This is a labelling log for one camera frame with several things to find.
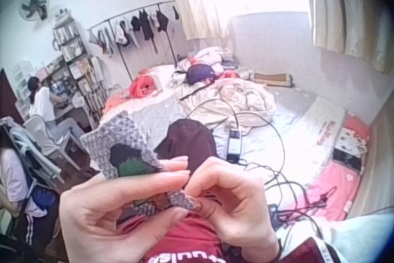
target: gray patterned fabric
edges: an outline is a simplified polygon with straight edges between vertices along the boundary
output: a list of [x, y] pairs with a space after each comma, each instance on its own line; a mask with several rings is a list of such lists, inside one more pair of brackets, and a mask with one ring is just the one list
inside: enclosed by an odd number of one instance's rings
[[[154, 167], [155, 171], [166, 171], [166, 167], [160, 164], [156, 154], [149, 148], [138, 126], [126, 111], [117, 114], [98, 129], [82, 136], [81, 143], [107, 179], [119, 177], [119, 167], [116, 169], [115, 164], [111, 163], [111, 148], [117, 144], [123, 144], [141, 152], [141, 159], [131, 156], [129, 160], [121, 163], [121, 165], [128, 166], [129, 170], [126, 172], [133, 172], [132, 166], [150, 166]], [[132, 203], [132, 207], [139, 214], [146, 216], [154, 215], [172, 206], [180, 206], [189, 210], [195, 208], [193, 202], [180, 190]]]

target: smartphone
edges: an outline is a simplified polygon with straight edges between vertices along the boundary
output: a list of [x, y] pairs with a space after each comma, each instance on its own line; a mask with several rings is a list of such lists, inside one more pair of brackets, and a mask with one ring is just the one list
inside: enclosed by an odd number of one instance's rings
[[334, 148], [332, 160], [358, 173], [361, 172], [361, 158], [347, 152]]

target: white stripe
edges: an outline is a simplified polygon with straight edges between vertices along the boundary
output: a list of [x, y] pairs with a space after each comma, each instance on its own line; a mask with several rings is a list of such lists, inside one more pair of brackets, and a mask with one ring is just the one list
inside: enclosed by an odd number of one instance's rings
[[29, 244], [32, 246], [33, 245], [32, 239], [33, 239], [33, 232], [34, 232], [34, 227], [33, 227], [34, 226], [34, 219], [32, 216], [30, 216], [30, 219], [31, 219], [31, 227], [30, 227]]
[[29, 243], [30, 215], [26, 215], [26, 220], [27, 220], [27, 228], [26, 228], [26, 237], [25, 237], [25, 241], [26, 241], [26, 243]]
[[319, 238], [315, 238], [315, 237], [313, 237], [313, 239], [319, 248], [321, 257], [323, 258], [324, 262], [325, 263], [334, 263], [334, 260], [332, 259], [330, 252], [328, 251], [328, 248], [327, 248], [326, 244], [324, 243], [324, 241], [320, 240]]

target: fingernail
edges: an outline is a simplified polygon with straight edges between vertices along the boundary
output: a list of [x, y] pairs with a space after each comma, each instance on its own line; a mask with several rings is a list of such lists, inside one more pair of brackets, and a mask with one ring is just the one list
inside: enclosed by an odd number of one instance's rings
[[190, 175], [190, 171], [188, 169], [185, 169], [183, 171], [176, 171], [176, 172], [178, 172], [179, 174], [183, 174], [183, 175]]
[[188, 211], [187, 209], [182, 209], [182, 208], [180, 208], [180, 209], [176, 212], [176, 214], [174, 214], [174, 215], [172, 216], [171, 225], [174, 226], [174, 225], [178, 224], [180, 221], [182, 221], [182, 219], [183, 219], [184, 217], [186, 217], [186, 215], [187, 215], [188, 213], [189, 213], [189, 211]]

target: white shirt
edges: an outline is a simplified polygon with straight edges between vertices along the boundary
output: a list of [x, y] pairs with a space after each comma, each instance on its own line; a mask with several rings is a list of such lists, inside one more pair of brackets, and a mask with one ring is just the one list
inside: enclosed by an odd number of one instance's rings
[[[23, 201], [29, 193], [29, 188], [18, 155], [13, 149], [2, 149], [0, 162], [2, 182], [8, 200], [12, 203]], [[33, 217], [44, 217], [47, 211], [41, 210], [30, 198], [25, 213]]]
[[43, 86], [34, 96], [34, 103], [30, 105], [29, 115], [39, 115], [45, 122], [55, 120], [54, 106], [50, 99], [49, 88]]

